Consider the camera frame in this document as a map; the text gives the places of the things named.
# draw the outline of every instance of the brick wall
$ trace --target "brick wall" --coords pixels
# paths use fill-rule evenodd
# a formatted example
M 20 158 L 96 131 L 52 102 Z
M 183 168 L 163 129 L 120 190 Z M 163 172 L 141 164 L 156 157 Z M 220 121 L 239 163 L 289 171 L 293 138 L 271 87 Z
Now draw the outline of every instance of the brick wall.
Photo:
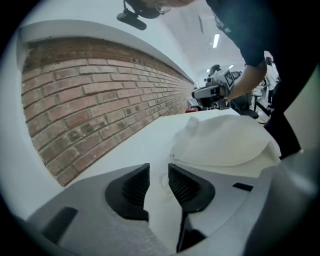
M 188 107 L 193 83 L 141 51 L 82 37 L 29 47 L 21 96 L 26 124 L 62 186 L 158 117 Z

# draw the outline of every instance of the cable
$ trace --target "cable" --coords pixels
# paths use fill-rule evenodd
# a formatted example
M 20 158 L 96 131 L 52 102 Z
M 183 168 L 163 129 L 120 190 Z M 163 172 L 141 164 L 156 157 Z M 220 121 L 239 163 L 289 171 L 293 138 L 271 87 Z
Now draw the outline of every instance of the cable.
M 233 104 L 235 105 L 235 107 L 244 115 L 246 116 L 246 114 L 240 109 L 240 107 L 238 106 L 238 104 L 232 99 L 231 100 L 233 102 Z

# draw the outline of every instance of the white table surface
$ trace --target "white table surface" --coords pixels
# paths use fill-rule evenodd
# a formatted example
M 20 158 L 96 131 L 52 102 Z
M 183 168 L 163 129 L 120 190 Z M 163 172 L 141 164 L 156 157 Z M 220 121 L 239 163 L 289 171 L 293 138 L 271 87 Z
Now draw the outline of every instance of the white table surface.
M 150 187 L 145 196 L 144 209 L 149 213 L 150 229 L 171 253 L 175 253 L 182 208 L 168 184 L 168 163 L 171 162 L 174 136 L 192 116 L 203 121 L 222 115 L 239 114 L 229 108 L 160 117 L 100 158 L 71 184 L 120 168 L 150 163 Z

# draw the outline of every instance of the ceiling light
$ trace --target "ceiling light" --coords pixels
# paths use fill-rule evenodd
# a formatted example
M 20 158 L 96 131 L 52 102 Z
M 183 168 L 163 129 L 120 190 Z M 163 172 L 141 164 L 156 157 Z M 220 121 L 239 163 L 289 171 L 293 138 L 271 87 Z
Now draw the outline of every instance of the ceiling light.
M 213 45 L 212 45 L 213 48 L 217 48 L 219 37 L 220 37 L 220 34 L 215 34 L 214 35 L 214 40 L 213 40 Z

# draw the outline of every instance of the white ceiling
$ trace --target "white ceiling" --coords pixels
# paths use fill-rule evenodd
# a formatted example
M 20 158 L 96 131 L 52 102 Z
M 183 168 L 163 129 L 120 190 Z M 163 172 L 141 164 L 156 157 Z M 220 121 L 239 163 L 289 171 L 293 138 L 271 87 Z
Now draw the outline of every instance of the white ceiling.
M 201 32 L 199 16 L 204 34 Z M 217 28 L 206 0 L 197 0 L 186 7 L 173 8 L 161 19 L 181 44 L 191 68 L 198 76 L 215 64 L 228 67 L 244 65 L 239 49 Z M 215 34 L 220 34 L 217 48 L 212 47 Z

